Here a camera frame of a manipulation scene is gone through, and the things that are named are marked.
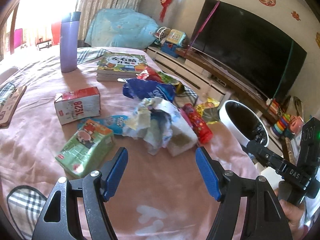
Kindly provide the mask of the right hand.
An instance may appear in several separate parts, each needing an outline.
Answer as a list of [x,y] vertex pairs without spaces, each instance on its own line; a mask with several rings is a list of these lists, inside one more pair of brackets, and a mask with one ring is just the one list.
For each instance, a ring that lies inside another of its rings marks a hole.
[[305,235],[305,203],[295,206],[283,199],[279,200],[280,205],[288,220],[288,224],[292,233],[292,238],[299,240]]

